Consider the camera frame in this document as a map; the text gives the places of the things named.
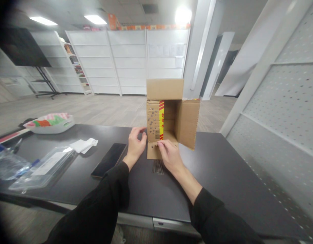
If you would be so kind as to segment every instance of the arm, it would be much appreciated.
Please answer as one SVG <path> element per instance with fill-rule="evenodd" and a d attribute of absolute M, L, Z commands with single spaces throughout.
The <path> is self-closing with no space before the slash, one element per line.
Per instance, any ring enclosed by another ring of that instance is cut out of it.
<path fill-rule="evenodd" d="M 159 141 L 164 165 L 180 183 L 193 210 L 192 226 L 205 243 L 263 243 L 239 216 L 229 212 L 224 203 L 212 196 L 184 166 L 179 149 L 169 140 Z"/>
<path fill-rule="evenodd" d="M 103 176 L 99 185 L 66 214 L 50 232 L 45 243 L 110 243 L 118 211 L 129 203 L 128 175 L 146 146 L 146 127 L 133 128 L 128 153 L 118 166 Z"/>

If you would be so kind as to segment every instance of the open cardboard box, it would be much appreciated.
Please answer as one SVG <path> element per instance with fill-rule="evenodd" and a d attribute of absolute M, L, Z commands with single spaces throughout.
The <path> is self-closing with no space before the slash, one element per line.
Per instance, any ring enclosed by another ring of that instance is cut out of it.
<path fill-rule="evenodd" d="M 162 159 L 159 140 L 194 150 L 200 100 L 182 100 L 183 79 L 148 79 L 146 89 L 147 159 Z"/>

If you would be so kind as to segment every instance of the red and yellow tape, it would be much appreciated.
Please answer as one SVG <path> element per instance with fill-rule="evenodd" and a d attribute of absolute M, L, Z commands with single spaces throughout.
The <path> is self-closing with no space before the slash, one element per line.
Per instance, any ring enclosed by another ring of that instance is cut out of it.
<path fill-rule="evenodd" d="M 164 101 L 159 102 L 159 118 L 160 118 L 160 140 L 163 140 L 163 127 L 164 127 Z"/>

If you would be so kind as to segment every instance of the tv stand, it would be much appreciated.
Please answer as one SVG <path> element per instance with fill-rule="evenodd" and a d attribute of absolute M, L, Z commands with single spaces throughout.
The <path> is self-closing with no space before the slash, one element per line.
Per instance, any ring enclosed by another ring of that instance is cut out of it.
<path fill-rule="evenodd" d="M 39 96 L 45 96 L 45 95 L 51 95 L 50 98 L 53 100 L 54 96 L 59 95 L 59 94 L 65 94 L 67 95 L 67 93 L 64 92 L 59 92 L 57 91 L 54 86 L 52 85 L 51 81 L 47 78 L 47 76 L 45 75 L 45 73 L 42 71 L 41 67 L 35 67 L 37 69 L 37 71 L 40 73 L 40 75 L 42 76 L 43 80 L 36 80 L 36 82 L 44 82 L 46 83 L 49 88 L 51 89 L 51 92 L 45 92 L 42 94 L 36 94 L 35 97 L 38 98 Z"/>

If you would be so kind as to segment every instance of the person's left hand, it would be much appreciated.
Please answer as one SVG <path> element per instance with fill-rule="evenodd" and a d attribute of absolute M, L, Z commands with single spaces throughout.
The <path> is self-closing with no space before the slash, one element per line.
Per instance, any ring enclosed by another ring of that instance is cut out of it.
<path fill-rule="evenodd" d="M 147 135 L 144 132 L 145 129 L 146 126 L 134 127 L 130 132 L 128 138 L 128 153 L 123 159 L 123 161 L 128 165 L 129 172 L 145 150 L 147 139 Z M 143 133 L 141 141 L 137 138 L 139 133 Z"/>

